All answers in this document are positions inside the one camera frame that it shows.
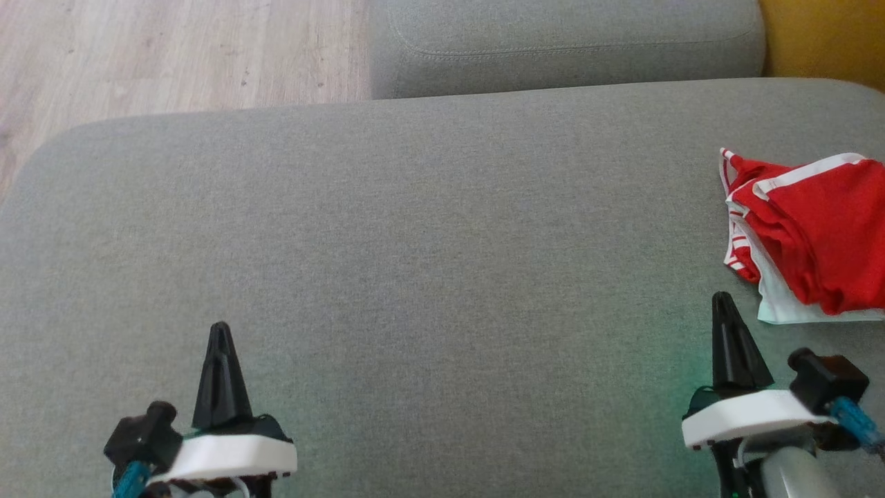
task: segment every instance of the blue cable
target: blue cable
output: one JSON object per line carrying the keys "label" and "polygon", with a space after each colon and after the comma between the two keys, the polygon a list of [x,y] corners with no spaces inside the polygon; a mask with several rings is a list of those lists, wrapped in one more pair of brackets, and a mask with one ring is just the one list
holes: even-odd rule
{"label": "blue cable", "polygon": [[141,462],[130,463],[114,487],[112,498],[138,498],[149,479],[150,469],[147,465]]}
{"label": "blue cable", "polygon": [[833,401],[830,416],[857,438],[867,453],[885,458],[885,435],[879,432],[876,422],[873,422],[857,403],[840,396]]}

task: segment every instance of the yellow wall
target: yellow wall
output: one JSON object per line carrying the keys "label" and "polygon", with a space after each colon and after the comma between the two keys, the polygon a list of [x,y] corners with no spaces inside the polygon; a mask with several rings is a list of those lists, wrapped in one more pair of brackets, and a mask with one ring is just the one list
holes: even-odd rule
{"label": "yellow wall", "polygon": [[759,0],[768,76],[836,78],[885,91],[885,0]]}

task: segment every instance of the wooden floor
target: wooden floor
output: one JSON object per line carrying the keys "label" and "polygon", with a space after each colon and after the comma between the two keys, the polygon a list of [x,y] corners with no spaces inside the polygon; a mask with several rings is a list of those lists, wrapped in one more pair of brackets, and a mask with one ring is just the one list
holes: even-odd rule
{"label": "wooden floor", "polygon": [[0,0],[0,202],[78,124],[368,97],[371,0]]}

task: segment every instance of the sofa cushion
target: sofa cushion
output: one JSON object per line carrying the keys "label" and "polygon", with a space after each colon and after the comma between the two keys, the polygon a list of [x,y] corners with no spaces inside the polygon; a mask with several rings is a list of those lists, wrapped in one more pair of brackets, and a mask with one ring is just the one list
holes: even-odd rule
{"label": "sofa cushion", "polygon": [[372,93],[424,97],[758,76],[756,0],[379,0]]}
{"label": "sofa cushion", "polygon": [[[27,163],[0,211],[4,495],[100,496],[155,399],[192,416],[231,324],[302,496],[713,496],[681,416],[732,292],[779,386],[800,346],[873,379],[881,323],[773,327],[722,264],[719,147],[885,157],[848,83],[631,84],[107,121]],[[846,496],[881,463],[824,455]]]}

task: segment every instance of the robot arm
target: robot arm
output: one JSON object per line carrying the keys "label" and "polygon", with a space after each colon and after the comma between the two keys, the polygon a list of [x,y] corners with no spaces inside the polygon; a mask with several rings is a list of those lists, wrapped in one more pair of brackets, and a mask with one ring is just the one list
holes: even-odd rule
{"label": "robot arm", "polygon": [[239,489],[270,498],[271,485],[298,467],[292,439],[276,419],[253,416],[230,328],[212,326],[192,426],[172,428],[177,412],[154,401],[119,421],[104,454],[114,464],[113,498],[210,498]]}
{"label": "robot arm", "polygon": [[863,447],[885,462],[885,436],[857,405],[869,386],[863,372],[802,348],[789,357],[789,390],[766,390],[771,373],[731,296],[717,292],[712,310],[712,386],[695,392],[682,435],[686,447],[711,450],[723,498],[837,497],[817,450]]}

